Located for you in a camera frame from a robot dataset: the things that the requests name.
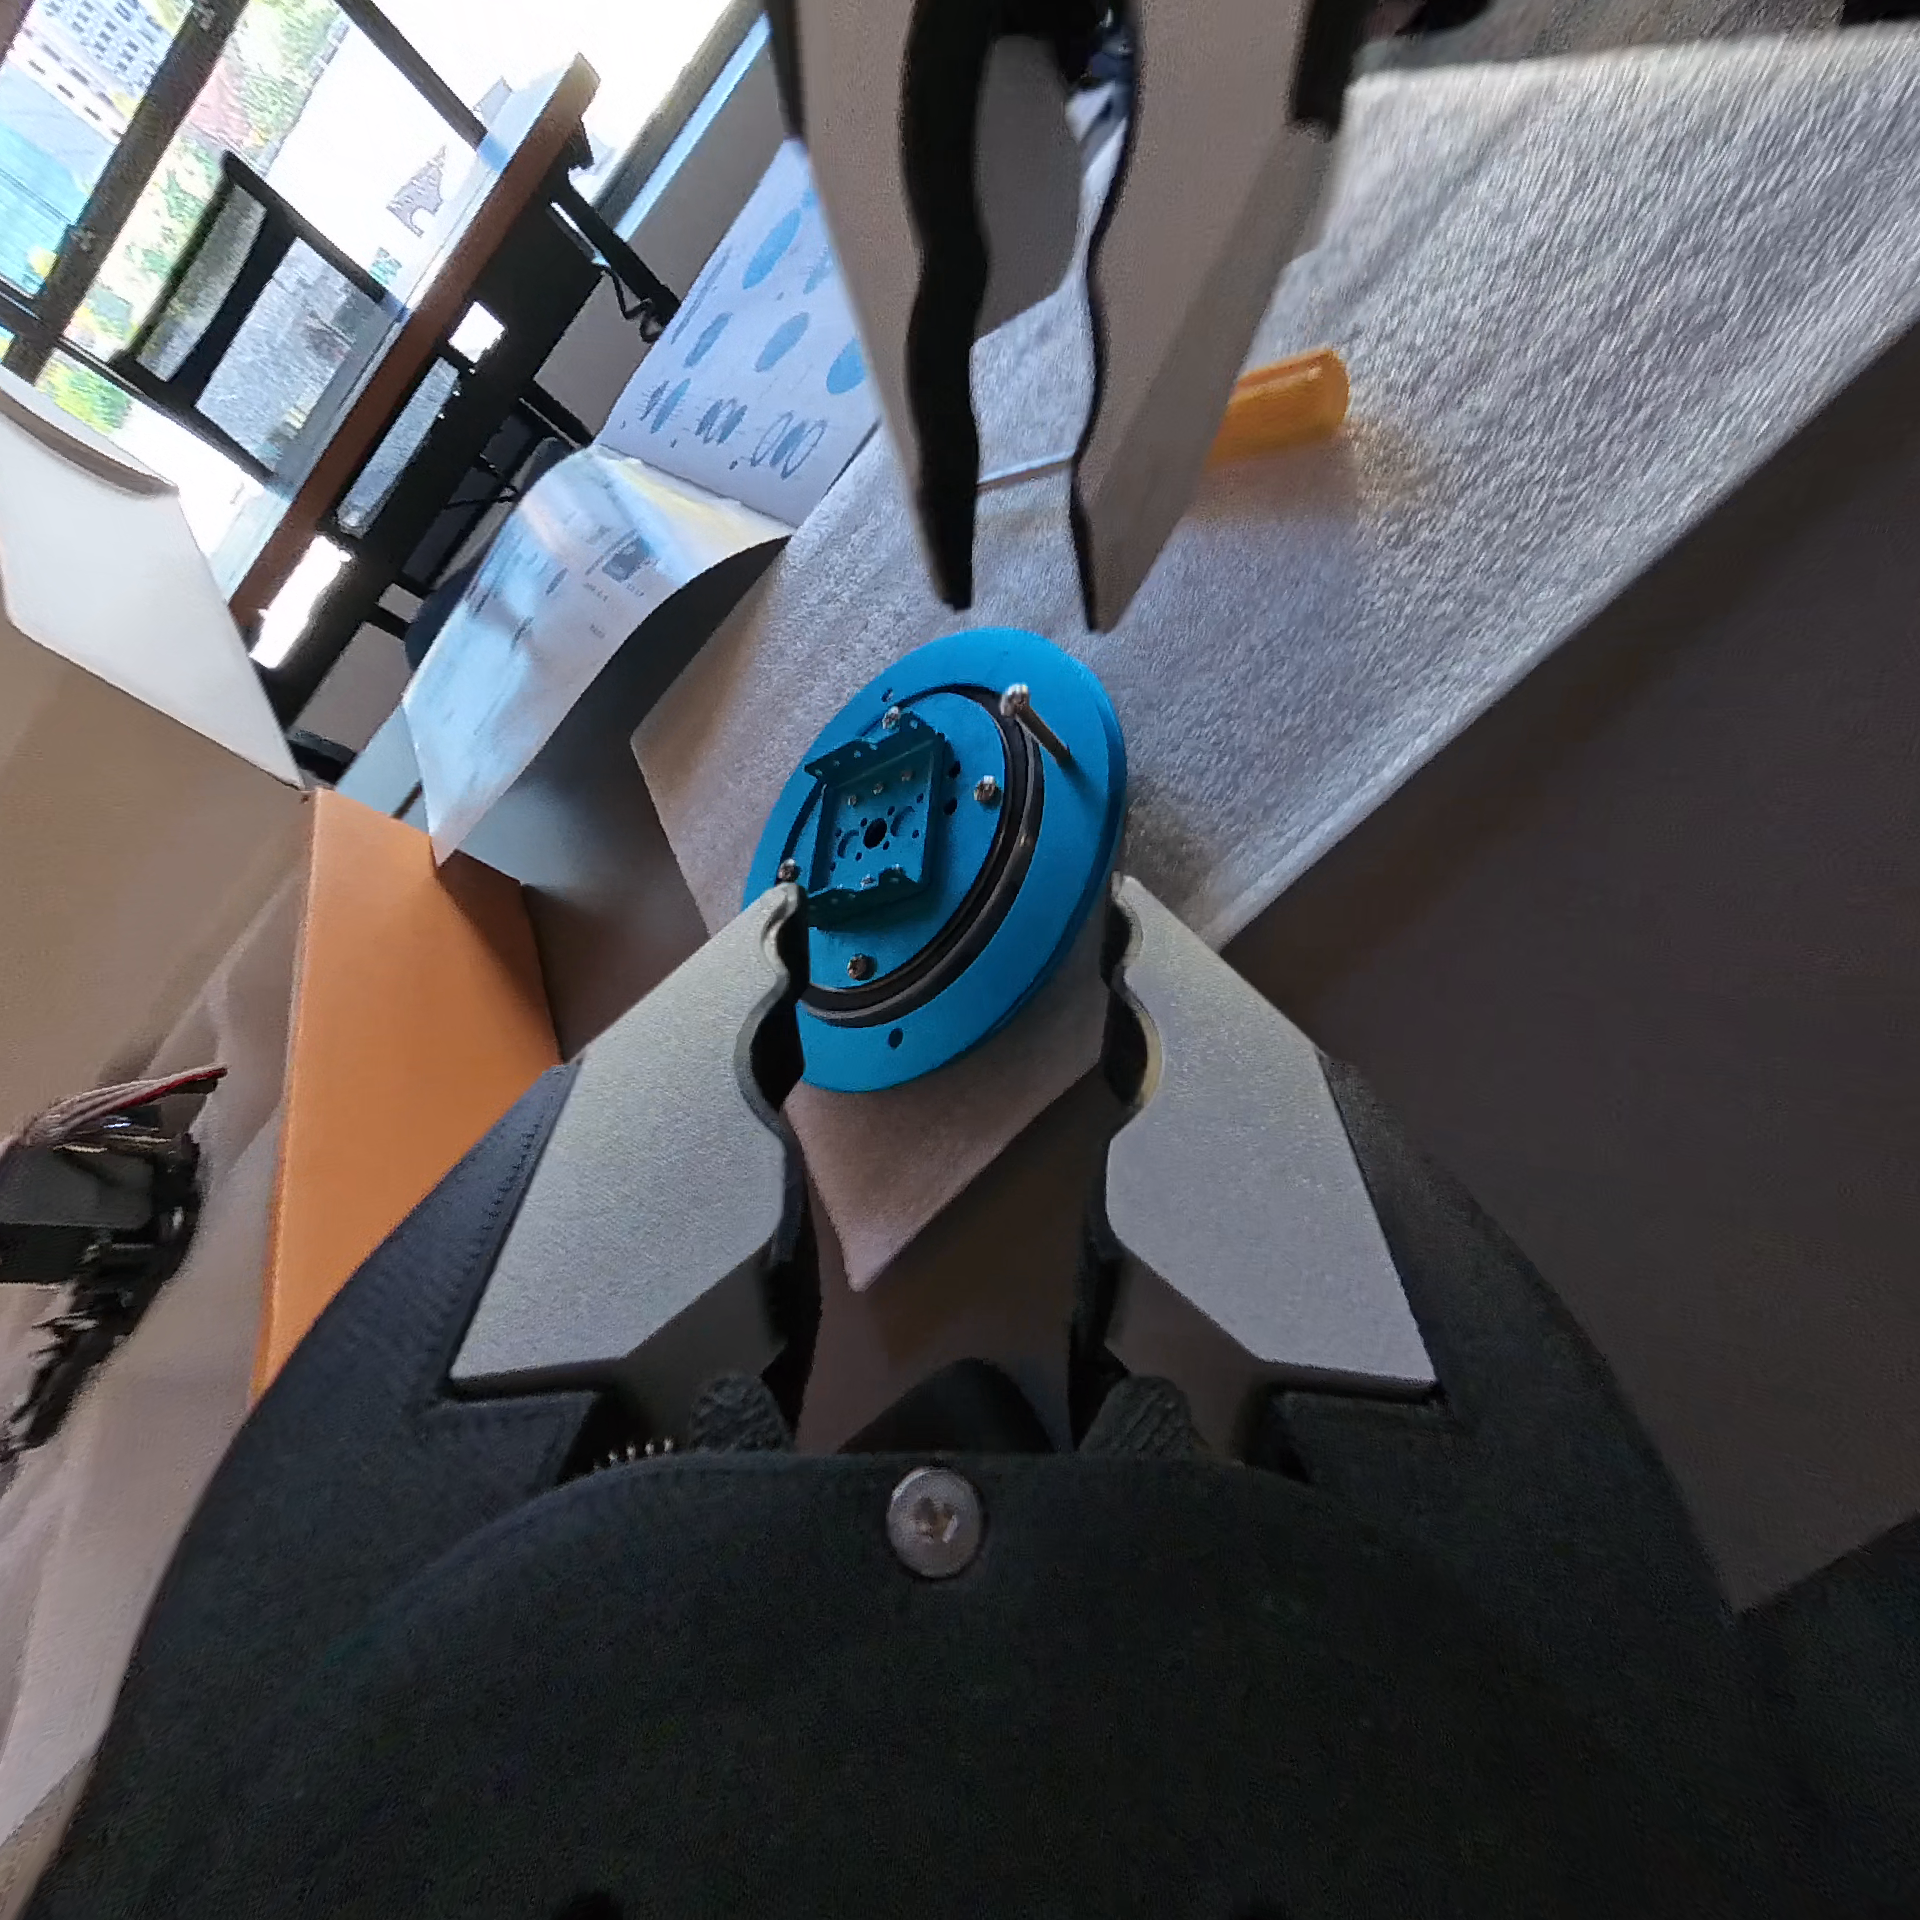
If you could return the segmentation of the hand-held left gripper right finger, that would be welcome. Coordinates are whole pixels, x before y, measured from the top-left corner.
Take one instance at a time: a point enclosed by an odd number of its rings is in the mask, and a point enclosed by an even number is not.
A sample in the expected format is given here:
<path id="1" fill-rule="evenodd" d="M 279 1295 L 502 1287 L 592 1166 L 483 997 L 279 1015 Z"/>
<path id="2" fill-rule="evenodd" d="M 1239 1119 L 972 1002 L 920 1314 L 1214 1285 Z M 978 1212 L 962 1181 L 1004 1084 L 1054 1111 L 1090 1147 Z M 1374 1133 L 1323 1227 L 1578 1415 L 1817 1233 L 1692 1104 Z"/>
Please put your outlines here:
<path id="1" fill-rule="evenodd" d="M 1105 1355 L 1186 1405 L 1433 1390 L 1317 1044 L 1136 873 L 1119 1002 L 1145 1068 L 1105 1166 Z"/>

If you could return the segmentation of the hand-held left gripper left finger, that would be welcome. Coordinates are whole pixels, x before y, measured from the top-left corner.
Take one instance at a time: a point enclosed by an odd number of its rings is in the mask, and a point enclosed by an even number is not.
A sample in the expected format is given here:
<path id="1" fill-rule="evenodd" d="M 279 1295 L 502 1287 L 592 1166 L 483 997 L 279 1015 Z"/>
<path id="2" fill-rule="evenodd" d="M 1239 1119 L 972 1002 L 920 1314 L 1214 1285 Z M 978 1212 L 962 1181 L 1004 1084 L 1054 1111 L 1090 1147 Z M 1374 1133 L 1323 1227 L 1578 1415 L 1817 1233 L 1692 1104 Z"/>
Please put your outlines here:
<path id="1" fill-rule="evenodd" d="M 450 1385 L 690 1405 L 713 1379 L 806 1402 L 822 1285 L 806 1155 L 806 884 L 771 879 L 598 1032 L 545 1133 Z"/>

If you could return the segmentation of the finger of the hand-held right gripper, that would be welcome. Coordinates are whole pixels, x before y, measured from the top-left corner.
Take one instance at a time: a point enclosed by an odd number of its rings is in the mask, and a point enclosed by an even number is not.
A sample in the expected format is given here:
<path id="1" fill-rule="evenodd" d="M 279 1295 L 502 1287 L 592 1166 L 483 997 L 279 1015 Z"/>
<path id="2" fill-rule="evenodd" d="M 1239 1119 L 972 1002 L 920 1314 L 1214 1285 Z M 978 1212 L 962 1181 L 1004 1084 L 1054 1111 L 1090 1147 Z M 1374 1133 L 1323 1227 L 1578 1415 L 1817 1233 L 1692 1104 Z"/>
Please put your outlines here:
<path id="1" fill-rule="evenodd" d="M 1136 109 L 1088 247 L 1090 413 L 1069 466 L 1090 632 L 1186 513 L 1336 150 L 1336 5 L 1140 0 L 1129 34 Z"/>
<path id="2" fill-rule="evenodd" d="M 787 128 L 806 141 L 812 183 L 838 257 L 864 344 L 873 421 L 916 513 L 920 567 L 947 608 L 972 595 L 972 513 L 956 532 L 925 501 L 925 430 L 916 421 L 910 322 L 920 300 L 920 233 L 903 173 L 903 62 L 916 5 L 903 0 L 767 0 L 771 85 Z"/>

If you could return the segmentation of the yellow-handled screwdriver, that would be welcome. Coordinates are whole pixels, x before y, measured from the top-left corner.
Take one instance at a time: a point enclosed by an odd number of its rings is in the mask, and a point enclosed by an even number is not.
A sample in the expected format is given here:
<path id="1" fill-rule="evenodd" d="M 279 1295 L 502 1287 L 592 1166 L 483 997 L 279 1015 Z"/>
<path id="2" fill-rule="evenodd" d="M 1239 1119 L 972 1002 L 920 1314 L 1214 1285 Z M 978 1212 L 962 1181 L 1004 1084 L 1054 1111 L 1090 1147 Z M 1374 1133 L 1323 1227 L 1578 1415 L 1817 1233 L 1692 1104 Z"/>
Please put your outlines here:
<path id="1" fill-rule="evenodd" d="M 1054 473 L 1088 481 L 1194 481 L 1210 466 L 1249 466 L 1301 442 L 1328 442 L 1350 410 L 1350 371 L 1341 348 L 1301 348 L 1239 371 L 1231 392 L 1171 387 L 1166 395 L 1140 395 L 1119 430 L 1101 421 L 1101 442 L 1081 455 L 1040 455 L 978 481 L 978 491 L 1040 482 Z"/>

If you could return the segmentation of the blue round metal base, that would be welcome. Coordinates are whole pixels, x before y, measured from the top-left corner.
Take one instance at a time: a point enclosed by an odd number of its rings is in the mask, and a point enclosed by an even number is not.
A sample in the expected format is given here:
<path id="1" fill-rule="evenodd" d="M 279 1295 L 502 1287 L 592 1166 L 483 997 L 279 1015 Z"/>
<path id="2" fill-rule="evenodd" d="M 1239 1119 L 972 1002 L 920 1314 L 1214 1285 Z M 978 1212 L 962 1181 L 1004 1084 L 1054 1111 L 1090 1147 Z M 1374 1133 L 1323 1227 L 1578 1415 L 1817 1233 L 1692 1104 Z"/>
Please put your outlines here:
<path id="1" fill-rule="evenodd" d="M 1029 683 L 1077 766 L 996 714 Z M 1112 693 L 1040 632 L 899 658 L 787 776 L 744 904 L 806 884 L 806 1084 L 885 1095 L 984 1044 L 1081 941 L 1120 838 Z"/>

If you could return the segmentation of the grey desk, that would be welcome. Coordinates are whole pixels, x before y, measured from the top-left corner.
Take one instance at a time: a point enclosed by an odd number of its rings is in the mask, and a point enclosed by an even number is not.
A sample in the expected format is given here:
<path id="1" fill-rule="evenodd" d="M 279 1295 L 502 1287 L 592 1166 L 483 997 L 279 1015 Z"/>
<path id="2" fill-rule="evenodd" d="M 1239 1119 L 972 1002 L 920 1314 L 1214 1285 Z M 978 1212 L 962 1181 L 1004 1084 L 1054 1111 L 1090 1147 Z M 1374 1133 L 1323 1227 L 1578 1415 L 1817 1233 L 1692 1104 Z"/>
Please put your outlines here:
<path id="1" fill-rule="evenodd" d="M 1250 447 L 1207 473 L 1250 697 L 1303 697 L 1336 647 L 1303 590 L 1261 590 L 1301 532 L 1356 537 L 1356 455 L 1386 439 Z M 406 658 L 478 697 L 502 617 L 535 617 L 509 714 L 558 708 L 478 825 L 534 879 L 563 1051 L 592 1044 L 690 958 L 690 852 L 665 776 L 618 776 L 627 735 L 721 664 L 771 550 L 592 617 L 523 521 L 634 462 L 574 455 L 493 556 L 418 608 Z M 1513 693 L 1356 807 L 1225 962 L 1494 1212 L 1616 1368 L 1676 1471 L 1730 1599 L 1773 1599 L 1883 1529 L 1912 1529 L 1912 325 L 1813 410 L 1685 537 L 1607 590 Z M 995 1166 L 878 1285 L 825 1314 L 806 1443 L 864 1437 L 910 1368 L 956 1361 L 984 1225 L 1032 1217 L 1064 1287 L 1058 1176 Z"/>

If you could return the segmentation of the wooden-edged standing desk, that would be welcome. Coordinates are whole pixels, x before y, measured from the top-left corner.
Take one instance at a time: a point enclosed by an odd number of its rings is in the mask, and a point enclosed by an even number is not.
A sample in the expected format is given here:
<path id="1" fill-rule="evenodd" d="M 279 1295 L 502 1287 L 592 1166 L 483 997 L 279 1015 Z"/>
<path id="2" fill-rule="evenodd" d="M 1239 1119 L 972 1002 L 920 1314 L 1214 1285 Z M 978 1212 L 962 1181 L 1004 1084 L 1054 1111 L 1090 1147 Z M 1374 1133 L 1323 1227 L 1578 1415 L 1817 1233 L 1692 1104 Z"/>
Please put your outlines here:
<path id="1" fill-rule="evenodd" d="M 367 455 L 394 424 L 423 368 L 450 348 L 456 325 L 478 300 L 478 276 L 509 257 L 534 220 L 569 220 L 587 257 L 615 270 L 641 322 L 665 325 L 680 293 L 615 234 L 615 222 L 574 188 L 574 150 L 587 150 L 587 110 L 598 101 L 592 62 L 534 78 L 483 124 L 474 173 L 456 183 L 423 233 L 423 259 L 394 290 L 406 306 L 367 368 L 331 378 L 306 430 L 267 491 L 237 513 L 215 550 L 215 580 L 237 624 L 254 624 L 303 567 L 322 513 L 347 495 Z"/>

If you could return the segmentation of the orange kit box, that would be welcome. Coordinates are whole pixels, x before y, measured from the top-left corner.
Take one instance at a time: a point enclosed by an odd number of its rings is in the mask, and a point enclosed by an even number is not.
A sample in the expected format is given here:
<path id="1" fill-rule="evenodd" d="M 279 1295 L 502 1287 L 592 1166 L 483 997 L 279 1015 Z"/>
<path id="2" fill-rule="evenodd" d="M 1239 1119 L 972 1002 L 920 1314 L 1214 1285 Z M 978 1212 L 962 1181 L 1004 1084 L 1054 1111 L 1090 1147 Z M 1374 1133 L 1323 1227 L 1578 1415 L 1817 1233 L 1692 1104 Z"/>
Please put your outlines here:
<path id="1" fill-rule="evenodd" d="M 558 1068 L 534 922 L 509 873 L 303 782 L 178 482 L 14 371 L 0 491 L 3 1155 L 126 1111 L 194 1133 L 231 1068 L 152 1051 L 306 879 L 254 1405 L 359 1256 Z M 3 1405 L 47 1303 L 3 1287 Z"/>

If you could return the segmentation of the white foam sheet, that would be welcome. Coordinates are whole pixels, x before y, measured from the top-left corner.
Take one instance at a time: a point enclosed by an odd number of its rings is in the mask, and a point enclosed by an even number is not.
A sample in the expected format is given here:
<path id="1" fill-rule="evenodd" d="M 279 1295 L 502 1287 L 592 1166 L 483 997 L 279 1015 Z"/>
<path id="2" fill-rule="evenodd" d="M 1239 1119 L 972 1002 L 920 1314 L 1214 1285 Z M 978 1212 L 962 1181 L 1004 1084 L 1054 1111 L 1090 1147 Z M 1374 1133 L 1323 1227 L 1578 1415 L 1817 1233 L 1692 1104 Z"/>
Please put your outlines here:
<path id="1" fill-rule="evenodd" d="M 1112 641 L 1069 641 L 1040 508 L 995 501 L 1008 587 L 978 608 L 1101 670 L 1129 860 L 1225 944 L 1907 325 L 1912 24 L 1386 70 L 1261 329 L 1336 344 L 1386 439 L 1356 537 L 1250 561 L 1336 618 L 1303 697 L 1239 708 L 1239 641 L 1174 670 L 1174 608 L 1233 617 L 1200 501 Z"/>

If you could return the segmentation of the open instruction booklet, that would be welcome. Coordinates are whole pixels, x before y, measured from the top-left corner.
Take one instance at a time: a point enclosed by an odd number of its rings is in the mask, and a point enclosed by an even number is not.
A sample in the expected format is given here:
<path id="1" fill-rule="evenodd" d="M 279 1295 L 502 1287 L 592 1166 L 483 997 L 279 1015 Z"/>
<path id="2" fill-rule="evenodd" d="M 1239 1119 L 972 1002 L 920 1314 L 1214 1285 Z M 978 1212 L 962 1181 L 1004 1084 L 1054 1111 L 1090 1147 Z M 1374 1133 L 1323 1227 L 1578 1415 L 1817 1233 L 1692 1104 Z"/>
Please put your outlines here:
<path id="1" fill-rule="evenodd" d="M 822 198 L 781 141 L 611 424 L 514 501 L 402 693 L 435 860 L 676 590 L 787 545 L 869 439 Z"/>

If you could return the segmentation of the black servo motor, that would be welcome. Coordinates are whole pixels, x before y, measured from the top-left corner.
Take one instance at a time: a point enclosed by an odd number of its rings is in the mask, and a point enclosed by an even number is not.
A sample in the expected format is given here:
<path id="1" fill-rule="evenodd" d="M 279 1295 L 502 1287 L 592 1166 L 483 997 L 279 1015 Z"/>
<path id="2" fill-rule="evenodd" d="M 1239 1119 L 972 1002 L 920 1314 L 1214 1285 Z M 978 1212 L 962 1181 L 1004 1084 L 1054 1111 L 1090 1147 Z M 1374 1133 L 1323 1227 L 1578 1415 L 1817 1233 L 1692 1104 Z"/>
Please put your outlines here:
<path id="1" fill-rule="evenodd" d="M 44 1455 L 86 1379 L 135 1335 L 202 1225 L 202 1142 L 158 1111 L 103 1119 L 3 1155 L 0 1285 L 54 1295 L 27 1385 L 3 1405 L 3 1483 Z"/>

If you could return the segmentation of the black mesh chair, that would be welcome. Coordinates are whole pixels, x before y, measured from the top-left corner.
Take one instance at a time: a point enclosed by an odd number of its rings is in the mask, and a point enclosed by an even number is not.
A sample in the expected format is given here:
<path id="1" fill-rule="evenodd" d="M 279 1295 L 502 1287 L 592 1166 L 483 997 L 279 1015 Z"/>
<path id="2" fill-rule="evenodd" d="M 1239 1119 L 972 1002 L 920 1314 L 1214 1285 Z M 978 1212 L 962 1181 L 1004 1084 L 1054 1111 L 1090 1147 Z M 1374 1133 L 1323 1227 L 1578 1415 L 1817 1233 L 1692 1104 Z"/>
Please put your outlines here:
<path id="1" fill-rule="evenodd" d="M 158 300 L 107 371 L 267 482 L 331 378 L 367 368 L 402 314 L 394 290 L 224 156 Z"/>

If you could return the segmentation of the large window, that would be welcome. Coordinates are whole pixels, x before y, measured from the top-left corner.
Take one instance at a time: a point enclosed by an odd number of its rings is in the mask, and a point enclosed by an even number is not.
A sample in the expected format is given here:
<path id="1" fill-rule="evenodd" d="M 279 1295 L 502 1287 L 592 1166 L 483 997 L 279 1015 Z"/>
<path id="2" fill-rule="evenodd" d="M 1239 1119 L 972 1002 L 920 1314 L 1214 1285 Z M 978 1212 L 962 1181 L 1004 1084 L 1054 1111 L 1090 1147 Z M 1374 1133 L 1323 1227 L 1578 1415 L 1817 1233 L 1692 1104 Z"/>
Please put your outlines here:
<path id="1" fill-rule="evenodd" d="M 478 128 L 587 62 L 598 94 L 574 188 L 634 234 L 641 173 L 744 34 L 749 5 L 721 0 L 3 5 L 3 368 L 174 481 L 215 550 L 257 481 L 116 392 L 107 362 L 152 314 L 224 156 L 394 290 L 423 259 Z"/>

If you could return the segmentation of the person's dark trousers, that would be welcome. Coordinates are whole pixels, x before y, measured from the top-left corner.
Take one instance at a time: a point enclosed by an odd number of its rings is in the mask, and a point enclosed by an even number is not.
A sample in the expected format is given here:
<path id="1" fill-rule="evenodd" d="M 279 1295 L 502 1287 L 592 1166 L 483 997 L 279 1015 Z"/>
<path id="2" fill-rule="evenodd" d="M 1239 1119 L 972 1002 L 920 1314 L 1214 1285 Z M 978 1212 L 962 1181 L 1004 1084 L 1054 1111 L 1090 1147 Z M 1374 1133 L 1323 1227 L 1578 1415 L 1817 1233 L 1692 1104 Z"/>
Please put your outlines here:
<path id="1" fill-rule="evenodd" d="M 1817 1914 L 1920 1914 L 1920 1522 L 1744 1606 Z"/>

